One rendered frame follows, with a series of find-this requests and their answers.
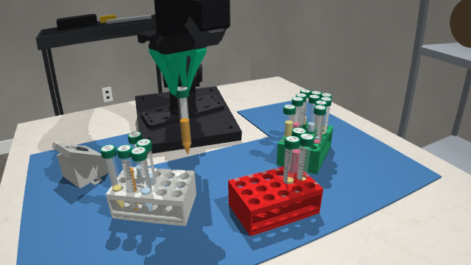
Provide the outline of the white test tube rack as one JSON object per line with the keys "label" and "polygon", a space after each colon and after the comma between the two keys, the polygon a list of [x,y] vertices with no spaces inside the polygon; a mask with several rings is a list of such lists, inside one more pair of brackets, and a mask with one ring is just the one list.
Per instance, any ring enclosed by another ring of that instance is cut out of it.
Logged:
{"label": "white test tube rack", "polygon": [[[142,194],[139,184],[136,184],[136,192],[128,193],[122,170],[119,175],[122,190],[113,191],[111,186],[106,193],[112,219],[186,226],[196,197],[194,171],[155,169],[155,174],[158,176],[157,182],[152,185],[150,194]],[[124,208],[120,208],[116,200],[127,201],[124,202]],[[130,202],[139,202],[138,209],[131,208]],[[155,206],[152,206],[152,211],[148,211],[144,203]]]}

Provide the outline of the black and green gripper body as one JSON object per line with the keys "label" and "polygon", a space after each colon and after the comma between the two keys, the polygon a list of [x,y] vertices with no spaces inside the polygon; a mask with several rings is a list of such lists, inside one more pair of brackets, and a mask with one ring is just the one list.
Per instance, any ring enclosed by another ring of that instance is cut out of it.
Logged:
{"label": "black and green gripper body", "polygon": [[203,45],[197,45],[190,33],[166,37],[157,34],[156,30],[139,32],[138,42],[145,43],[145,41],[149,41],[149,49],[155,50],[161,54],[174,54],[193,49],[206,48]]}

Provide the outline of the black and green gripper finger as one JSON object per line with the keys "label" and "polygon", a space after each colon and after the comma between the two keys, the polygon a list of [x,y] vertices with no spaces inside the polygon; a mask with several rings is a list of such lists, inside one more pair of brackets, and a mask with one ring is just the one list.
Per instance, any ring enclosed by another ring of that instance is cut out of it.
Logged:
{"label": "black and green gripper finger", "polygon": [[[194,75],[199,68],[200,63],[202,62],[205,54],[207,52],[206,48],[203,49],[193,49],[190,51],[180,52],[180,80],[182,86],[186,86],[191,88],[191,84],[194,79]],[[187,56],[191,57],[190,66],[188,69],[188,75],[186,75],[186,63],[187,63]]]}
{"label": "black and green gripper finger", "polygon": [[160,54],[152,49],[149,49],[149,53],[162,72],[170,93],[176,96],[180,72],[180,53]]}

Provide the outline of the red tube rack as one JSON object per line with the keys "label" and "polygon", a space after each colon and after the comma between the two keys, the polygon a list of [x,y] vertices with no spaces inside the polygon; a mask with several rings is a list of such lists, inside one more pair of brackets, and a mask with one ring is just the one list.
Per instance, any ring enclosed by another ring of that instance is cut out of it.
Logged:
{"label": "red tube rack", "polygon": [[309,175],[306,180],[298,180],[297,173],[294,183],[286,184],[279,176],[283,176],[283,169],[228,180],[229,206],[250,236],[320,212],[323,188]]}

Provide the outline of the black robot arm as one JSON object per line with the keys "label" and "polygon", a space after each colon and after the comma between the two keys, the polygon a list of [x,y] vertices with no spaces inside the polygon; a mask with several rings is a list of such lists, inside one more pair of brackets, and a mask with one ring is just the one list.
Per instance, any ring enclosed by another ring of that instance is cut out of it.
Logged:
{"label": "black robot arm", "polygon": [[[171,37],[191,34],[198,45],[218,45],[230,27],[230,0],[155,0],[157,34]],[[224,109],[214,94],[196,97],[202,82],[202,64],[196,71],[188,96],[189,118]],[[169,91],[170,94],[170,91]],[[141,113],[150,129],[180,121],[178,101],[170,94],[170,104]]]}

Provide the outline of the blue bench mat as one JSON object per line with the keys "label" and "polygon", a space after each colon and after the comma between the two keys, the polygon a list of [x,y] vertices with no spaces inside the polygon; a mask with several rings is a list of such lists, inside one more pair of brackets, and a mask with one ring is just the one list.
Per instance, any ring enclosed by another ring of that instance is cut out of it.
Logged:
{"label": "blue bench mat", "polygon": [[250,236],[228,202],[228,180],[277,165],[283,106],[237,111],[268,135],[154,165],[195,171],[186,226],[112,219],[109,174],[78,188],[64,178],[55,149],[32,154],[16,265],[258,265],[346,227],[442,176],[329,114],[332,143],[318,174],[320,212]]}

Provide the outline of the green tube rack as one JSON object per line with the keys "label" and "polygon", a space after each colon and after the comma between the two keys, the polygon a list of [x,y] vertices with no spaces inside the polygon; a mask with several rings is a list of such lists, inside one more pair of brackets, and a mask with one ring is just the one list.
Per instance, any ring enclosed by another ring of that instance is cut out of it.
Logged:
{"label": "green tube rack", "polygon": [[[303,125],[302,127],[307,131],[308,122]],[[308,134],[313,135],[313,131],[307,131]],[[309,158],[308,164],[308,172],[312,174],[318,174],[323,161],[330,149],[331,141],[332,141],[332,134],[333,134],[333,126],[327,126],[327,132],[322,134],[322,141],[320,144],[314,144],[311,147],[311,153]],[[284,136],[280,139],[277,143],[277,165],[284,166],[284,158],[285,158],[285,143],[284,143]]]}

